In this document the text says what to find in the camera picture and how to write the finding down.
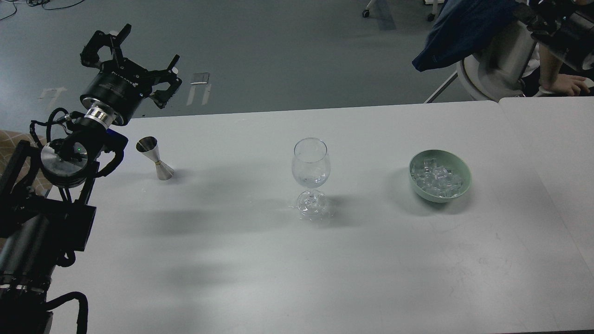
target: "gray floor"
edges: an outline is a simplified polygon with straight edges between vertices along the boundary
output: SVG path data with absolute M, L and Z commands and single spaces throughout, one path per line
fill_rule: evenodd
M 52 0 L 55 7 L 74 0 Z M 27 132 L 57 106 L 82 111 L 97 70 L 79 53 L 95 30 L 132 32 L 124 56 L 149 70 L 174 54 L 184 84 L 166 109 L 135 117 L 422 103 L 454 67 L 418 72 L 411 60 L 432 23 L 421 0 L 86 0 L 58 11 L 17 5 L 0 21 L 0 128 Z M 0 2 L 0 17 L 13 11 Z M 210 94 L 193 73 L 210 73 Z M 436 102 L 471 100 L 455 81 Z

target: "brown patterned cushion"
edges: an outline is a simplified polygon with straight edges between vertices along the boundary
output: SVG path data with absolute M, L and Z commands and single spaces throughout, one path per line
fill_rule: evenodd
M 4 173 L 4 169 L 6 169 L 6 165 L 14 153 L 15 147 L 17 147 L 18 142 L 21 140 L 27 140 L 32 146 L 35 145 L 35 142 L 33 141 L 30 134 L 0 130 L 0 176 Z M 45 138 L 39 137 L 39 140 L 42 142 L 42 144 L 45 144 Z M 27 175 L 28 171 L 29 160 L 27 159 L 23 169 L 18 174 L 18 179 L 21 179 L 23 176 Z M 46 180 L 45 177 L 43 177 L 43 174 L 40 171 L 37 174 L 37 177 L 35 177 L 33 188 L 35 189 L 35 193 L 45 196 L 48 190 L 52 188 L 52 184 Z

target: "person's arm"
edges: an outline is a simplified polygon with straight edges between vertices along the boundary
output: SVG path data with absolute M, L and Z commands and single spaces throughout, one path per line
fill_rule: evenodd
M 542 44 L 539 45 L 539 51 L 541 55 L 541 78 L 538 83 L 542 88 L 567 96 L 578 96 L 581 91 L 590 93 L 588 86 L 584 82 L 586 78 L 578 75 L 559 74 L 563 62 Z

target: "green bowl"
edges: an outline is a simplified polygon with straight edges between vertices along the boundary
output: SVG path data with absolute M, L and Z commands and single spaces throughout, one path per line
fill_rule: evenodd
M 430 194 L 425 190 L 421 189 L 413 179 L 413 166 L 423 166 L 425 159 L 434 158 L 439 165 L 443 165 L 446 169 L 450 170 L 452 174 L 457 174 L 462 178 L 462 187 L 455 195 L 451 197 L 440 197 L 434 194 Z M 458 198 L 465 194 L 470 188 L 472 183 L 472 177 L 470 175 L 470 169 L 459 157 L 451 154 L 450 152 L 442 150 L 427 150 L 420 152 L 412 158 L 409 164 L 409 180 L 415 192 L 422 198 L 436 203 L 445 203 Z

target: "wine glass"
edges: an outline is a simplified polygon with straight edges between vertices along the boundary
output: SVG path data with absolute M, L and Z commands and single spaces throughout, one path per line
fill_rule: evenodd
M 293 177 L 307 188 L 297 198 L 297 208 L 305 216 L 322 215 L 328 200 L 314 188 L 323 185 L 330 176 L 328 148 L 318 138 L 304 138 L 295 145 L 293 152 Z

